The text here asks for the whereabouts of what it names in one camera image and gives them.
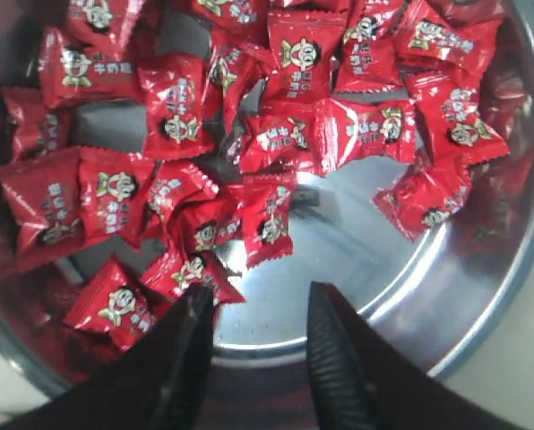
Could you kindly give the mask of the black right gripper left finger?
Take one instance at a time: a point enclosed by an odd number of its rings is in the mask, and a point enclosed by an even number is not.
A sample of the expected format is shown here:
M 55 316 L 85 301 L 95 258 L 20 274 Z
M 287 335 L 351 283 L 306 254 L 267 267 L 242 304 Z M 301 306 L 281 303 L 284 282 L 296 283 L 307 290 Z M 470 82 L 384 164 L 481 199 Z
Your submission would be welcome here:
M 131 349 L 2 429 L 194 429 L 213 350 L 213 294 L 191 286 Z

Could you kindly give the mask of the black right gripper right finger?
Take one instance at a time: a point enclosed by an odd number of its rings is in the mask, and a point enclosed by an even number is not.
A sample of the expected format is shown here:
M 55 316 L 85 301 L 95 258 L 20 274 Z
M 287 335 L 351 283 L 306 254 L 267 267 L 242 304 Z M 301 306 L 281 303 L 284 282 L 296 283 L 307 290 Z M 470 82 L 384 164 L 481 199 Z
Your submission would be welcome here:
M 306 364 L 321 429 L 514 429 L 429 377 L 331 283 L 312 282 Z

